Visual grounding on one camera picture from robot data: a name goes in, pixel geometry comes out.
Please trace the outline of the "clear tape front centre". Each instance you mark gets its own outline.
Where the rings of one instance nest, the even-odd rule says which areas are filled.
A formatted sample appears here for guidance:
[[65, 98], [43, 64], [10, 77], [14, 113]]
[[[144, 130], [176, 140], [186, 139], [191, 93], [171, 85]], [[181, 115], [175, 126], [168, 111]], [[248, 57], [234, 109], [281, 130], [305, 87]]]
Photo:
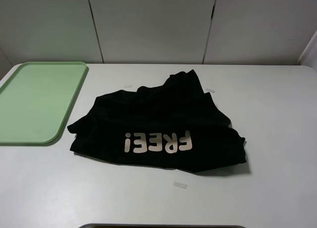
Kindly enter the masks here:
[[176, 182], [176, 181], [173, 183], [173, 185], [176, 186], [176, 187], [182, 188], [182, 189], [186, 189], [187, 188], [186, 184], [179, 183], [179, 182]]

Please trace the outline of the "green plastic tray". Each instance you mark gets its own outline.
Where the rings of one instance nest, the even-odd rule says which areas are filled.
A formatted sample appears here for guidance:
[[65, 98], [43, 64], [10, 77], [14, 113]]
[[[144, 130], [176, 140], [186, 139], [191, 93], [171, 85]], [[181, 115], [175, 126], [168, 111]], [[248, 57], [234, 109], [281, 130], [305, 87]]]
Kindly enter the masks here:
[[0, 88], [1, 144], [47, 144], [63, 129], [85, 79], [83, 62], [27, 62]]

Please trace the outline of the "black short sleeve shirt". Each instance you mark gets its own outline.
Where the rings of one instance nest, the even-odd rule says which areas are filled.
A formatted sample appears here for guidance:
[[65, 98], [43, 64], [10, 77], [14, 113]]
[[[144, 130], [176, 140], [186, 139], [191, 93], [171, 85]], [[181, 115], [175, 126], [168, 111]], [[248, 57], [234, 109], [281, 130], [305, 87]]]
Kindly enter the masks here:
[[198, 173], [246, 162], [245, 138], [193, 70], [158, 87], [99, 96], [67, 129], [76, 136], [72, 152], [116, 165]]

